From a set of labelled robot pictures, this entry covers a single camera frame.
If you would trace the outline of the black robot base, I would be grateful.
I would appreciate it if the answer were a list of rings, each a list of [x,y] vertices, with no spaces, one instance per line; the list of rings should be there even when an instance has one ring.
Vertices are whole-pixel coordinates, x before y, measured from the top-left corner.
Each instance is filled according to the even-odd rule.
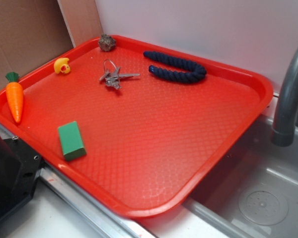
[[[0,136],[0,222],[33,198],[42,164],[41,155],[22,139]]]

